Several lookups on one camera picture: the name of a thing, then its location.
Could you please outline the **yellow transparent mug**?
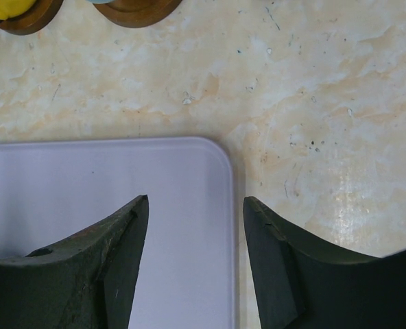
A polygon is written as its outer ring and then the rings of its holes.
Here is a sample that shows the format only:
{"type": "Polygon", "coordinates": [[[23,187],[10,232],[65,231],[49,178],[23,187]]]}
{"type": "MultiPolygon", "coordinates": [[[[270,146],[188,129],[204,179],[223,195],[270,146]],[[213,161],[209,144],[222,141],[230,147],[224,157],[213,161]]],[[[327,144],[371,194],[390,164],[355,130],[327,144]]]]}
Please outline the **yellow transparent mug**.
{"type": "Polygon", "coordinates": [[[26,13],[35,2],[35,0],[0,0],[0,24],[26,13]]]}

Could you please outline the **white mug blue handle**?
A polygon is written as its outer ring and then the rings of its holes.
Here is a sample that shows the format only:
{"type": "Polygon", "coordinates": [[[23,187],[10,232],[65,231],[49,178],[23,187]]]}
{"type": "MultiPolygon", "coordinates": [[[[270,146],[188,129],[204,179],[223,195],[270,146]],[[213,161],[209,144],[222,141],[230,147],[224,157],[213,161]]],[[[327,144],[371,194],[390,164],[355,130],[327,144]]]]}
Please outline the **white mug blue handle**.
{"type": "Polygon", "coordinates": [[[88,0],[88,1],[93,4],[107,4],[113,2],[114,0],[88,0]]]}

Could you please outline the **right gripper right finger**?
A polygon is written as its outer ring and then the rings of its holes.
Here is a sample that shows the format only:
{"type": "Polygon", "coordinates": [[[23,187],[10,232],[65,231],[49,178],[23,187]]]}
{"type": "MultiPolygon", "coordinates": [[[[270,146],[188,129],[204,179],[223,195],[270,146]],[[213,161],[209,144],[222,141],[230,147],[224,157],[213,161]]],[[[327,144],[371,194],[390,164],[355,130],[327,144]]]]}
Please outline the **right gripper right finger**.
{"type": "Polygon", "coordinates": [[[406,328],[406,249],[354,252],[255,197],[243,201],[243,224],[262,328],[406,328]]]}

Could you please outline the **brown wooden coaster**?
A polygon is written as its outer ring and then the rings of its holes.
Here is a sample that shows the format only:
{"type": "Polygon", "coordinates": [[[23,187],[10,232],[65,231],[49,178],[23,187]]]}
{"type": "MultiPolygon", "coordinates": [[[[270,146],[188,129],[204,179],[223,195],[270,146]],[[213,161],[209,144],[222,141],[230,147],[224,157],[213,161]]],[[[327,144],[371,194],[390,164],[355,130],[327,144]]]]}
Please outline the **brown wooden coaster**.
{"type": "Polygon", "coordinates": [[[14,35],[33,34],[44,28],[58,13],[63,0],[36,1],[24,14],[0,24],[0,29],[14,35]]]}
{"type": "Polygon", "coordinates": [[[182,0],[113,1],[93,4],[112,23],[129,28],[153,25],[169,16],[182,0]]]}

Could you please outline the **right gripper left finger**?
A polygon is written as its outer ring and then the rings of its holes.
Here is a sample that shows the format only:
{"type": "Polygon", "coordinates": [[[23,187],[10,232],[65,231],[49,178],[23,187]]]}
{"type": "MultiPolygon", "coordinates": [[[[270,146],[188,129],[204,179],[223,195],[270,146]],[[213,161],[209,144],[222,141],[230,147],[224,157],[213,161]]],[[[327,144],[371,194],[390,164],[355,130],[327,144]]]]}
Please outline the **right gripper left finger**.
{"type": "Polygon", "coordinates": [[[148,219],[140,195],[61,241],[0,259],[0,328],[127,328],[148,219]]]}

